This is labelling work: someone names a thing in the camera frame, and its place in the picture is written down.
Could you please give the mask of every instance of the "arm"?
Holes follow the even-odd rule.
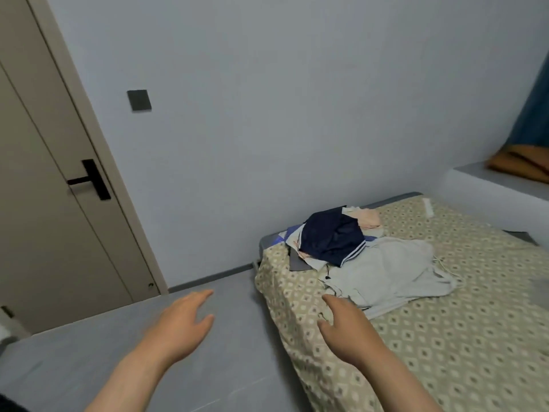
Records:
[[[172,364],[192,353],[214,323],[208,315],[195,323],[196,311],[213,291],[193,292],[166,308],[135,349],[114,369],[86,412],[144,411]]]
[[[374,327],[352,303],[331,295],[322,297],[334,314],[334,325],[319,321],[330,350],[355,366],[370,382],[385,412],[441,412],[435,400],[389,350]]]

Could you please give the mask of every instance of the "door handle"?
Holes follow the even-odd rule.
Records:
[[[101,201],[110,199],[109,190],[106,188],[105,182],[103,182],[103,178],[101,177],[101,173],[99,172],[99,169],[97,169],[96,163],[93,159],[82,160],[82,165],[84,165],[84,169],[86,170],[88,176],[68,179],[67,183],[69,185],[76,185],[78,183],[91,182]]]

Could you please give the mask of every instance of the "patterned bedsheet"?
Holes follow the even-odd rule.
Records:
[[[447,412],[549,411],[549,311],[529,303],[531,278],[549,277],[539,247],[422,197],[379,208],[388,235],[431,242],[463,287],[374,319],[385,344]],[[381,411],[368,382],[337,359],[316,326],[327,309],[314,270],[289,271],[284,243],[264,251],[255,277],[316,411]]]

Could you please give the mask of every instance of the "blue curtain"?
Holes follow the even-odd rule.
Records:
[[[549,147],[549,55],[513,126],[507,144]]]

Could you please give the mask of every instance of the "hand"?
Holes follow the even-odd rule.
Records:
[[[337,357],[361,369],[367,358],[387,350],[364,312],[350,301],[332,295],[323,295],[322,299],[334,314],[334,325],[319,320],[318,326],[324,341]]]
[[[162,312],[136,350],[153,356],[166,368],[195,351],[214,323],[210,314],[196,324],[196,311],[213,292],[192,292],[177,299]]]

